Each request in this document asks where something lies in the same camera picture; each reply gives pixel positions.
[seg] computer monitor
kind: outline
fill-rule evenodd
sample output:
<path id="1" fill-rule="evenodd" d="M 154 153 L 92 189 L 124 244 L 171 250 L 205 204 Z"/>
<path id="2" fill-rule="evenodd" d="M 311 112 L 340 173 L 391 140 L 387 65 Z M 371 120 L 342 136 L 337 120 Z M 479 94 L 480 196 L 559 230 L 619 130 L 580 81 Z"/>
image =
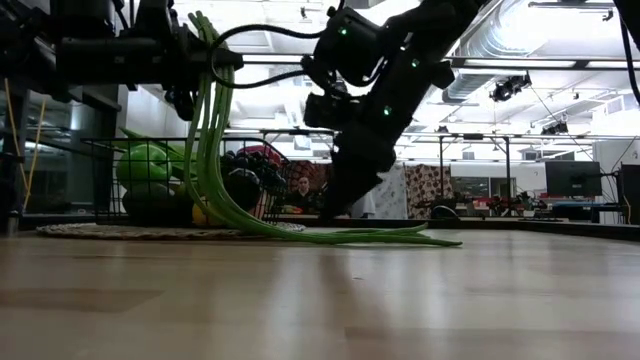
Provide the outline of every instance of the computer monitor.
<path id="1" fill-rule="evenodd" d="M 547 161 L 549 196 L 600 196 L 600 163 L 591 161 Z"/>

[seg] wooden floor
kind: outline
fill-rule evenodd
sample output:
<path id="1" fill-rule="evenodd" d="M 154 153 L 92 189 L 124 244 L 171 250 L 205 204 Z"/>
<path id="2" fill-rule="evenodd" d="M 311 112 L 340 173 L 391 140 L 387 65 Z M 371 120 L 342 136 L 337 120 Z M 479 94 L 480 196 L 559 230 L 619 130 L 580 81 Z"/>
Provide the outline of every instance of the wooden floor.
<path id="1" fill-rule="evenodd" d="M 640 359 L 640 246 L 0 240 L 0 359 Z"/>

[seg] black wire basket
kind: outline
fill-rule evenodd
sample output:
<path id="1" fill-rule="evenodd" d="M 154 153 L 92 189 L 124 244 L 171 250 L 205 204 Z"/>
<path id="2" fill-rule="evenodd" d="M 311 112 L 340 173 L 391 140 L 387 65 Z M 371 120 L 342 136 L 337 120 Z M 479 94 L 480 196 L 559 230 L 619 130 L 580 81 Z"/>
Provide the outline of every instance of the black wire basket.
<path id="1" fill-rule="evenodd" d="M 93 163 L 94 213 L 99 224 L 189 227 L 219 226 L 189 196 L 185 179 L 197 188 L 197 169 L 212 171 L 197 157 L 185 171 L 186 138 L 84 139 Z M 293 171 L 291 162 L 262 139 L 225 137 L 220 145 L 224 186 L 245 211 L 275 223 L 285 203 Z"/>

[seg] woven rug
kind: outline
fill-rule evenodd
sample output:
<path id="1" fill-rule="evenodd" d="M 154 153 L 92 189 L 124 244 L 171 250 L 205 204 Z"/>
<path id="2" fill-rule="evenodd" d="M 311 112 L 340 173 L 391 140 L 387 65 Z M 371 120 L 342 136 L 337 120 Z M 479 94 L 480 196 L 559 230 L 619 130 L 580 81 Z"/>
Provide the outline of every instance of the woven rug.
<path id="1" fill-rule="evenodd" d="M 277 223 L 288 231 L 301 232 L 302 225 Z M 64 224 L 37 228 L 41 236 L 103 240 L 255 240 L 263 236 L 249 235 L 240 230 L 199 228 L 151 228 L 138 226 Z"/>

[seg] green vegetable stalk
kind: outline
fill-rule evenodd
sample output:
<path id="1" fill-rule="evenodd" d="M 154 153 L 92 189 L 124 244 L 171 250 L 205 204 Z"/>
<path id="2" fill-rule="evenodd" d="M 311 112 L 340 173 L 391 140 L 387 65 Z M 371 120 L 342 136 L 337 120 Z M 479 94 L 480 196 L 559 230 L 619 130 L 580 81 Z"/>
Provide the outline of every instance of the green vegetable stalk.
<path id="1" fill-rule="evenodd" d="M 203 16 L 201 12 L 189 14 L 189 19 L 198 30 L 200 38 L 209 46 L 219 37 L 209 19 Z M 232 67 L 222 67 L 216 69 L 216 72 L 223 79 L 229 82 L 234 81 Z M 211 74 L 203 74 L 201 76 L 195 115 L 191 122 L 184 151 L 184 172 L 190 174 L 194 172 L 192 169 L 192 151 L 198 122 L 202 117 L 198 153 L 196 155 L 197 161 L 195 161 L 198 186 L 196 187 L 191 176 L 185 176 L 184 181 L 187 191 L 207 216 L 220 220 L 231 228 L 292 242 L 332 245 L 346 243 L 403 243 L 444 247 L 462 244 L 460 242 L 435 240 L 421 234 L 420 232 L 426 229 L 426 225 L 387 231 L 364 229 L 330 234 L 308 234 L 285 231 L 254 218 L 231 199 L 223 185 L 220 171 L 220 143 L 224 135 L 224 129 L 229 122 L 233 89 L 216 84 L 215 91 L 212 92 L 212 78 Z M 211 106 L 212 94 L 215 95 L 213 106 Z M 204 203 L 203 197 L 208 200 L 208 204 Z"/>

